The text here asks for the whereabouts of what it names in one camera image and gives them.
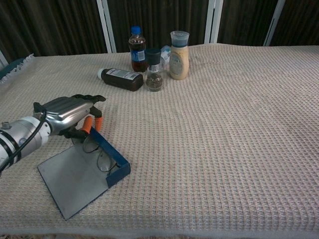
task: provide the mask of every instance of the blue bottle cap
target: blue bottle cap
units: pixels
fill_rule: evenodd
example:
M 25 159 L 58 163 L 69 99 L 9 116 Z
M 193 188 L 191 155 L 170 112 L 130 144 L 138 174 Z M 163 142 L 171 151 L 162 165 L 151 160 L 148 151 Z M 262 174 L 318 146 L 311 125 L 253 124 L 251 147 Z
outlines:
M 140 26 L 132 26 L 132 27 L 131 27 L 131 33 L 132 33 L 132 34 L 140 34 L 140 33 L 141 33 L 141 28 L 140 28 Z

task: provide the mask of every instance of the table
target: table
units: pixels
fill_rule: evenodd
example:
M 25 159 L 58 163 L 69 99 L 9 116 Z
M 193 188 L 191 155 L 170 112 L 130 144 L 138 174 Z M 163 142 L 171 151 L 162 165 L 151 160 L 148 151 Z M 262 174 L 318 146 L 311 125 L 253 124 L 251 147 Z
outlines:
M 319 47 L 192 46 L 188 77 L 164 89 L 105 85 L 129 53 L 36 57 L 0 102 L 0 120 L 33 102 L 100 94 L 101 134 L 131 174 L 65 221 L 36 167 L 71 146 L 52 136 L 0 178 L 0 234 L 135 238 L 318 238 Z

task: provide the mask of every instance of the spice jar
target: spice jar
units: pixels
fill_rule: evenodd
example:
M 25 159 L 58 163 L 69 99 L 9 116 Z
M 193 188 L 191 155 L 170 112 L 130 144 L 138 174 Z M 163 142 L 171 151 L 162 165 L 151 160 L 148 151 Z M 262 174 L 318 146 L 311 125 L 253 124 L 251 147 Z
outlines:
M 160 71 L 160 54 L 157 48 L 146 49 L 145 56 L 149 64 L 146 86 L 150 91 L 159 91 L 163 86 L 163 77 Z

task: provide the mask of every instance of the black cable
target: black cable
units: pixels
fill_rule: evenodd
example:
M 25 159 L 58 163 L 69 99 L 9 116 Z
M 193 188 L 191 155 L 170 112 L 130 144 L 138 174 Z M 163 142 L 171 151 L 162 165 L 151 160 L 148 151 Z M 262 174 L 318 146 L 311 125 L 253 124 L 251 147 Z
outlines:
M 41 107 L 41 111 L 39 112 L 41 114 L 40 116 L 40 123 L 39 125 L 35 128 L 35 131 L 30 135 L 30 137 L 17 149 L 7 160 L 7 163 L 0 169 L 0 172 L 2 172 L 6 166 L 14 160 L 14 158 L 27 146 L 28 143 L 31 142 L 31 140 L 35 137 L 35 135 L 40 131 L 41 127 L 43 126 L 46 118 L 46 109 L 41 106 L 39 103 L 34 103 L 37 107 Z

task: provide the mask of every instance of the dark liquid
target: dark liquid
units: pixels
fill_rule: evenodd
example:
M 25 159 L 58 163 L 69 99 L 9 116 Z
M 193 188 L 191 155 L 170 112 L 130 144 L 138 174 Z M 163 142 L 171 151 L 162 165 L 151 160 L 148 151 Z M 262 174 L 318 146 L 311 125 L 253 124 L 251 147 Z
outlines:
M 129 43 L 129 47 L 131 51 L 144 51 L 146 49 L 145 43 L 139 44 L 131 44 Z M 132 68 L 135 72 L 144 72 L 148 68 L 148 63 L 146 60 L 144 61 L 132 61 Z

